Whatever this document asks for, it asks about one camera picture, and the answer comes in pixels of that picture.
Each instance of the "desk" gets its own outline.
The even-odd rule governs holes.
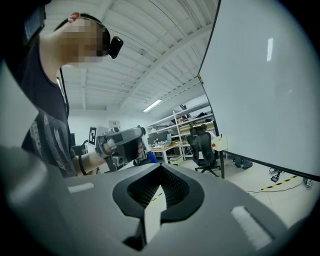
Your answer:
[[[181,143],[171,143],[170,146],[163,147],[163,148],[153,148],[151,149],[152,152],[161,152],[162,153],[162,159],[165,161],[166,164],[168,164],[168,157],[167,157],[167,151],[175,148],[176,146],[179,146],[180,155],[182,155],[181,150]]]

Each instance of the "blue object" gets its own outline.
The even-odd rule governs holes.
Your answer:
[[[148,155],[149,155],[149,159],[150,159],[150,162],[151,162],[151,163],[158,163],[158,161],[157,161],[157,159],[156,159],[156,156],[155,156],[155,154],[153,154],[152,151],[149,151],[149,152],[148,152]]]

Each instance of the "office chair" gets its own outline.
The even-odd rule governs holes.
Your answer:
[[[190,129],[190,135],[186,137],[190,144],[192,152],[192,160],[199,166],[195,168],[196,171],[202,170],[201,173],[209,171],[214,176],[218,177],[211,169],[221,167],[217,165],[215,154],[211,148],[211,135],[206,132],[201,126]],[[199,152],[202,152],[203,159],[199,159]]]

